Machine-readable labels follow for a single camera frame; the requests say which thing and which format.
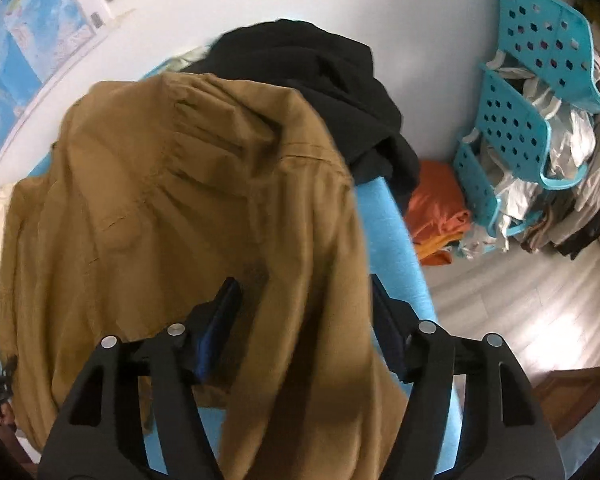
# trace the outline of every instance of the metal screw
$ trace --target metal screw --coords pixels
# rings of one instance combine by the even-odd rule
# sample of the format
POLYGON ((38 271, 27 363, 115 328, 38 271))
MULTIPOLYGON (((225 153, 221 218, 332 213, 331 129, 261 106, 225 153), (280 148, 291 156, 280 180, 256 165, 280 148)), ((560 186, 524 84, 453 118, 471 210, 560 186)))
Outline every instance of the metal screw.
POLYGON ((502 346, 504 341, 498 334, 487 334, 487 343, 491 346, 502 346))
POLYGON ((185 328, 182 323, 174 323, 167 329, 167 334, 169 335, 182 335, 184 334, 185 328))
POLYGON ((425 334, 433 334, 437 330, 436 324, 432 321, 421 321, 418 328, 425 334))
POLYGON ((114 335, 108 335, 100 342, 100 344, 103 348, 113 348, 118 344, 118 338, 114 335))

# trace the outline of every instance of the gray laminate floor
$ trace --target gray laminate floor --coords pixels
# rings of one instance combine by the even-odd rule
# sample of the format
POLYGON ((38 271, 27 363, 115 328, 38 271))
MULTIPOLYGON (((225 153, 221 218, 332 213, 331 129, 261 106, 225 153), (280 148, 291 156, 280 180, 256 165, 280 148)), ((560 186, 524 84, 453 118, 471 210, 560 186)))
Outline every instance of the gray laminate floor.
POLYGON ((600 246, 572 262, 547 251, 508 253, 425 276, 440 324, 451 334, 501 334, 533 384, 547 371, 600 366, 600 246))

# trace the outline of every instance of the orange clothing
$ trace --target orange clothing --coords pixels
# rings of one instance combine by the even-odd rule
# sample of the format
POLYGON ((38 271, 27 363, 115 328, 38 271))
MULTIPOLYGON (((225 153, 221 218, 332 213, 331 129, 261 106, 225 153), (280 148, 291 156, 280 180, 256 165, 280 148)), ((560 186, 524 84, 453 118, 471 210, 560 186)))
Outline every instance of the orange clothing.
POLYGON ((460 240, 471 228, 471 212, 464 205, 450 165, 434 160, 420 162, 420 185, 411 197, 404 221, 423 265, 451 263, 450 255, 440 249, 460 240))

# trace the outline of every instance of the wall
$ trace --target wall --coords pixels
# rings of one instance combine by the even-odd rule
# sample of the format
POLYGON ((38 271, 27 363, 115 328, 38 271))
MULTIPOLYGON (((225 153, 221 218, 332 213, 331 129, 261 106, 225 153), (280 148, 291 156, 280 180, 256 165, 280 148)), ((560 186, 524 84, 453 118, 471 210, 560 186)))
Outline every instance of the wall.
POLYGON ((421 157, 447 158, 474 118, 479 60, 496 42, 497 0, 114 0, 128 14, 33 112, 0 163, 0 184, 35 166, 65 110, 98 80, 134 80, 164 58, 241 25, 278 17, 314 22, 362 41, 404 115, 421 157))

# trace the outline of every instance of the stacked basket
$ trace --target stacked basket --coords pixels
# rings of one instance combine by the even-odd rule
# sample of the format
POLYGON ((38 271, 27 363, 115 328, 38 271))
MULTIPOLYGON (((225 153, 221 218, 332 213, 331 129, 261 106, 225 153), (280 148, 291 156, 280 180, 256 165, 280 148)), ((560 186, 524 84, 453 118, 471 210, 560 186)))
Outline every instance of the stacked basket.
MULTIPOLYGON (((593 40, 587 19, 559 0, 500 0, 498 49, 515 57, 551 86, 562 101, 600 112, 600 92, 593 79, 593 40)), ((551 145, 551 126, 506 80, 486 66, 475 127, 496 150, 513 175, 549 190, 575 186, 574 179, 544 174, 551 145)), ((474 221, 494 235, 500 198, 472 147, 460 143, 454 169, 474 221)), ((526 227, 512 227, 508 235, 526 227)))

